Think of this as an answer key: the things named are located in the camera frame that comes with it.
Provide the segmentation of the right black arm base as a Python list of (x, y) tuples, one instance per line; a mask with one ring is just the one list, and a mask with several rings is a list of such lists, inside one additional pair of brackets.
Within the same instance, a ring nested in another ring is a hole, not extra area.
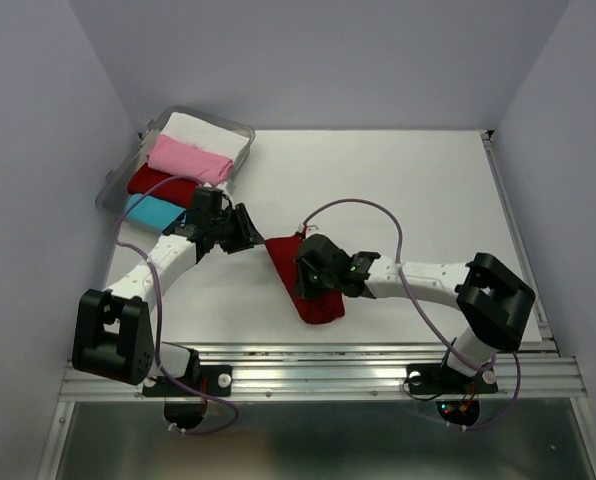
[(441, 363), (413, 363), (406, 367), (405, 390), (416, 396), (495, 394), (496, 380), (486, 381), (482, 373), (465, 376)]

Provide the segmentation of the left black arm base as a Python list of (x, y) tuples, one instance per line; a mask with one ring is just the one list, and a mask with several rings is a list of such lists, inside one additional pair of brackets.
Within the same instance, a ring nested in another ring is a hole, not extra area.
[[(201, 364), (197, 373), (189, 373), (178, 378), (187, 387), (210, 396), (226, 398), (231, 395), (233, 368), (231, 365)], [(142, 395), (146, 398), (190, 397), (191, 393), (174, 385), (164, 376), (155, 377), (142, 386)]]

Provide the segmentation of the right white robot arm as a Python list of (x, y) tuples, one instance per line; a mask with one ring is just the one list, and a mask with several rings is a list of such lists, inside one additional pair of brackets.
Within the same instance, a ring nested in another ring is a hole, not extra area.
[(534, 290), (497, 257), (477, 253), (466, 263), (400, 263), (377, 252), (347, 254), (313, 234), (298, 247), (295, 294), (315, 300), (330, 292), (349, 298), (406, 298), (462, 313), (468, 326), (438, 366), (441, 384), (460, 390), (493, 366), (494, 356), (521, 344), (536, 299)]

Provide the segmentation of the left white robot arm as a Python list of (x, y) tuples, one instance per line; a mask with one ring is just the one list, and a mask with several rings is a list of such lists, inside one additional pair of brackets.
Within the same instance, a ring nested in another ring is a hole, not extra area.
[(199, 187), (191, 206), (168, 224), (146, 253), (119, 241), (141, 261), (103, 290), (81, 297), (72, 365), (81, 372), (137, 385), (162, 371), (163, 300), (167, 290), (214, 247), (226, 254), (264, 243), (242, 203)]

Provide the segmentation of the clear plastic storage bin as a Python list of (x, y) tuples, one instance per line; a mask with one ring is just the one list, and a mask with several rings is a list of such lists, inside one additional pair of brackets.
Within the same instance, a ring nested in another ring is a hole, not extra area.
[[(127, 185), (129, 180), (143, 164), (147, 164), (148, 151), (152, 149), (156, 142), (157, 136), (164, 128), (170, 115), (174, 112), (191, 115), (216, 126), (232, 130), (243, 136), (251, 136), (250, 145), (247, 146), (236, 158), (235, 166), (232, 168), (229, 176), (227, 177), (227, 182), (219, 186), (224, 193), (233, 193), (235, 188), (235, 179), (239, 173), (239, 170), (249, 157), (251, 145), (255, 140), (255, 131), (247, 125), (192, 110), (186, 107), (170, 107), (165, 110), (157, 119), (151, 121), (148, 124), (147, 130), (139, 140), (139, 144), (135, 151), (129, 154), (117, 169), (109, 172), (105, 180), (105, 185), (96, 197), (95, 204), (98, 209), (115, 217), (126, 217), (126, 215), (130, 212), (130, 209), (126, 209), (126, 204), (129, 200), (129, 197), (131, 196), (127, 193)], [(135, 208), (147, 196), (151, 196), (153, 190), (155, 190), (155, 188), (144, 194), (141, 194), (142, 197), (136, 204), (133, 205), (133, 208)]]

